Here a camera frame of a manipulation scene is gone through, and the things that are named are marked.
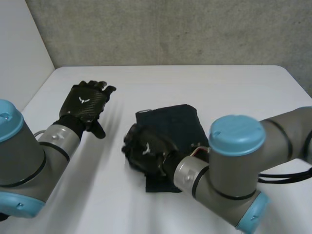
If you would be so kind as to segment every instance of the light blue joint cap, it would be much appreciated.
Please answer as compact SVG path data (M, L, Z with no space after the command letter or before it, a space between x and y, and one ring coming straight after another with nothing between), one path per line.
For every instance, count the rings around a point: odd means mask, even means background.
M209 146L221 155L242 156L259 149L265 138L265 130L256 119L230 115L212 123Z
M0 99L0 143L18 133L23 123L21 112L9 101Z
M265 193L259 193L252 205L246 211L236 229L241 230L246 234L252 234L259 226L261 218L265 213L268 203L270 202Z
M45 202L20 194L0 192L0 213L14 217L33 218Z

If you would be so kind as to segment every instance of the gray wall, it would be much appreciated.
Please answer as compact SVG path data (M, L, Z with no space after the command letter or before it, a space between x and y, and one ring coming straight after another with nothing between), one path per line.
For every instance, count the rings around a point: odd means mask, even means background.
M26 2L56 68L275 64L312 95L311 0Z

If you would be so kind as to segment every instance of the carbon fiber hand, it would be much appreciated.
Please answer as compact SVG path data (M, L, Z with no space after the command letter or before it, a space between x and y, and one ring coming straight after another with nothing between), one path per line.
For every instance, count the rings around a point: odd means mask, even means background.
M71 115L78 118L85 126L86 131L92 132L97 138L104 138L105 132L98 122L105 104L109 101L110 94L116 90L107 86L104 81L82 81L74 85L60 110L59 117Z

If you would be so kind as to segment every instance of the black band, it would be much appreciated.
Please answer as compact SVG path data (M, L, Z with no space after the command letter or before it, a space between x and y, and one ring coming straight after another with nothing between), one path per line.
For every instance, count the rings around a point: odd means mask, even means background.
M218 191L217 189L215 189L214 186L211 186L211 187L212 187L212 188L215 190L215 192L216 192L217 194L219 194L220 196L222 196L222 197L224 197L224 198L227 198L227 199L230 199L230 200L235 200L235 201L245 200L245 199L251 198L251 197L255 194L255 192L256 192L256 190L254 190L251 194L248 194L248 195L245 195L245 196L230 196L230 195L226 195L226 194L224 194L224 193Z
M66 160L69 162L70 160L70 157L68 156L68 154L62 149L60 148L59 146L56 146L50 142L39 142L40 145L44 145L44 146L49 146L57 151L59 151L65 158Z
M310 144L311 139L312 139L312 131L310 131L306 140L304 141L304 145L303 145L303 158L304 159L306 159L308 157L309 144Z
M13 183L13 184L0 185L0 187L2 187L2 188L13 188L13 187L17 187L19 185L22 185L22 184L28 182L29 180L35 178L42 171L42 169L44 168L46 162L47 162L47 158L46 158L45 153L44 153L44 158L43 158L42 164L39 166L39 168L32 175L28 176L25 179L22 179L19 182L16 182L16 183Z
M197 189L197 185L200 181L200 179L202 178L202 176L209 170L209 166L204 167L197 175L193 187L192 187L192 196L196 199L196 189Z
M271 124L273 124L276 128L278 128L281 133L284 135L286 141L287 141L287 147L288 147L288 155L287 155L287 160L291 160L292 155L293 155L293 144L291 142L291 140L289 139L289 137L287 136L287 133L285 132L284 128L279 125L277 122L275 122L272 119L265 119L265 121L270 122Z

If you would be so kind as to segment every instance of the white logo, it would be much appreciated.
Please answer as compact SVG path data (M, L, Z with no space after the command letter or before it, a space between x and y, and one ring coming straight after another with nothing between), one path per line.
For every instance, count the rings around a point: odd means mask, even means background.
M142 153L142 155L146 155L147 153L149 153L150 151L151 151L151 149L150 149L150 144L149 143L146 143L146 151L144 151L143 153Z
M82 100L82 99L81 99L81 97L79 97L79 100L81 101L81 103L82 103L82 104L83 104L83 103L85 103L85 102L90 101L90 99L87 99L87 100Z

